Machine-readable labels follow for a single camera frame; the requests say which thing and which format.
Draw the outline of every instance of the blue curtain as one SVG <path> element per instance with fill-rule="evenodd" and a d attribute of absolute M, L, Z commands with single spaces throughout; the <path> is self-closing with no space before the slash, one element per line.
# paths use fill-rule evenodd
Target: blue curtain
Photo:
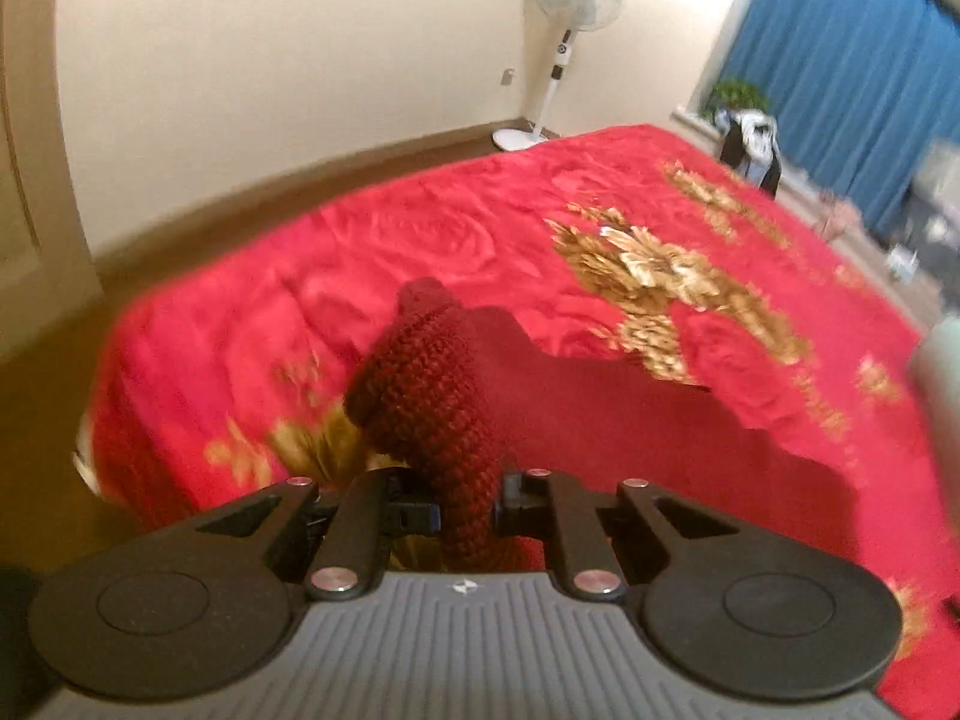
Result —
<path fill-rule="evenodd" d="M 960 142 L 960 23 L 933 0 L 753 0 L 721 77 L 757 84 L 784 156 L 880 233 L 930 142 Z"/>

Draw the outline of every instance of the light green cylindrical object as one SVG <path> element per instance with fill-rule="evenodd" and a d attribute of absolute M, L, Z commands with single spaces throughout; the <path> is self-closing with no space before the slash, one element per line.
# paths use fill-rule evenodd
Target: light green cylindrical object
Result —
<path fill-rule="evenodd" d="M 950 519 L 960 528 L 960 319 L 949 317 L 930 331 L 910 360 L 940 467 Z"/>

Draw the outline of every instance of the circular disc cover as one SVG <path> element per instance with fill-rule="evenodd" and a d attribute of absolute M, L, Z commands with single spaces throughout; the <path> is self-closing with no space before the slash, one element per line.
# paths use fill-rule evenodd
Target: circular disc cover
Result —
<path fill-rule="evenodd" d="M 642 625 L 675 665 L 726 693 L 813 701 L 873 688 L 899 642 L 896 600 L 851 563 L 789 557 L 753 570 L 691 550 L 649 587 Z"/>
<path fill-rule="evenodd" d="M 239 541 L 114 549 L 49 579 L 32 640 L 66 682 L 128 701 L 169 701 L 233 682 L 277 648 L 292 609 L 282 581 Z"/>

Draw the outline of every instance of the fan base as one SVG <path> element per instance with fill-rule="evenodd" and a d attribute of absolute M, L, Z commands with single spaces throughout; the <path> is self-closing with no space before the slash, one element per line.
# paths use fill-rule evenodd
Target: fan base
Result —
<path fill-rule="evenodd" d="M 493 143 L 496 143 L 501 151 L 523 151 L 545 142 L 544 136 L 534 138 L 532 132 L 524 132 L 522 129 L 498 129 L 493 133 Z"/>

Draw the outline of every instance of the beige wall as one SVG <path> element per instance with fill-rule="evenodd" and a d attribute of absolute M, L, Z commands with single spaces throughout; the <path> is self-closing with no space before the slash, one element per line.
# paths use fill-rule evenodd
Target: beige wall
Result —
<path fill-rule="evenodd" d="M 520 114 L 523 0 L 58 0 L 64 138 L 103 253 L 323 159 Z"/>
<path fill-rule="evenodd" d="M 546 127 L 562 135 L 637 122 L 667 127 L 674 108 L 693 97 L 716 44 L 731 42 L 748 1 L 626 0 L 616 22 L 578 38 Z M 527 14 L 524 114 L 533 119 L 562 29 L 529 0 Z"/>

